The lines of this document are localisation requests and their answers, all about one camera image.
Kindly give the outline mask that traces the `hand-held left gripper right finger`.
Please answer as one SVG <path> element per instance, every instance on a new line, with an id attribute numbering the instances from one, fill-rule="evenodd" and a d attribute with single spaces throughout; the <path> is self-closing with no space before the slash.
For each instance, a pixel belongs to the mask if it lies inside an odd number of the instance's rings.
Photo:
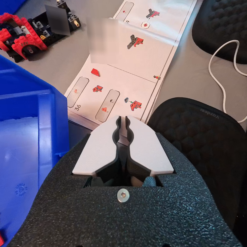
<path id="1" fill-rule="evenodd" d="M 128 161 L 134 164 L 128 167 L 132 176 L 141 177 L 141 172 L 145 176 L 174 172 L 155 131 L 133 116 L 125 117 L 125 125 L 129 141 Z"/>

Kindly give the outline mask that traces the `white lego instruction booklet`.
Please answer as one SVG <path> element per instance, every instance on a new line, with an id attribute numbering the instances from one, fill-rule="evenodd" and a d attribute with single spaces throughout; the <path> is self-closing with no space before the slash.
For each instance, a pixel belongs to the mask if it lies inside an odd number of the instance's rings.
<path id="1" fill-rule="evenodd" d="M 123 1 L 112 18 L 87 16 L 90 55 L 65 93 L 68 119 L 94 130 L 119 115 L 127 145 L 125 116 L 147 123 L 196 2 Z"/>

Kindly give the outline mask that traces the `black quilted wrist rest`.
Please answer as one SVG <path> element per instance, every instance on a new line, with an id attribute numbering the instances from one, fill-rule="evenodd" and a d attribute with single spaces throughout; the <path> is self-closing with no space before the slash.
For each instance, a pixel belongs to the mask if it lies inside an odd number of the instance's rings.
<path id="1" fill-rule="evenodd" d="M 240 43 L 236 63 L 247 64 L 247 1 L 204 0 L 192 28 L 195 44 L 208 54 L 231 40 Z"/>
<path id="2" fill-rule="evenodd" d="M 194 165 L 224 221 L 247 246 L 247 140 L 242 126 L 214 107 L 183 97 L 160 104 L 147 125 Z"/>

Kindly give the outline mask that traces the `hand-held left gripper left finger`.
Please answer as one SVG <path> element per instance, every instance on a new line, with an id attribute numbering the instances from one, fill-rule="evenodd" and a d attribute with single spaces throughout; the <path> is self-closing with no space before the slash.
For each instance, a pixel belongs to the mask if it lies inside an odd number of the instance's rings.
<path id="1" fill-rule="evenodd" d="M 117 142 L 121 116 L 114 116 L 94 129 L 73 168 L 75 175 L 96 175 L 115 163 L 119 156 Z"/>

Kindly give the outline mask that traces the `red and black lego car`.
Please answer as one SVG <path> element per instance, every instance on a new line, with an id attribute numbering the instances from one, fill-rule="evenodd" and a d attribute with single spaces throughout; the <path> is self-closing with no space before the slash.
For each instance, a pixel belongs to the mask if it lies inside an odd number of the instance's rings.
<path id="1" fill-rule="evenodd" d="M 15 63 L 33 60 L 37 53 L 46 51 L 49 46 L 81 28 L 79 17 L 71 11 L 66 1 L 53 2 L 51 5 L 45 1 L 45 12 L 34 18 L 1 14 L 0 48 Z"/>

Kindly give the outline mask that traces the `blue plastic bin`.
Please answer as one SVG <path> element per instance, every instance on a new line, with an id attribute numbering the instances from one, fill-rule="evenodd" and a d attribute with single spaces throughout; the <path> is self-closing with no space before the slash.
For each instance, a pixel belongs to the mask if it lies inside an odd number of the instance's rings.
<path id="1" fill-rule="evenodd" d="M 67 98 L 2 55 L 0 95 L 0 230 L 7 246 L 69 151 L 69 131 Z"/>
<path id="2" fill-rule="evenodd" d="M 26 0 L 0 0 L 0 15 L 15 14 L 25 2 Z"/>

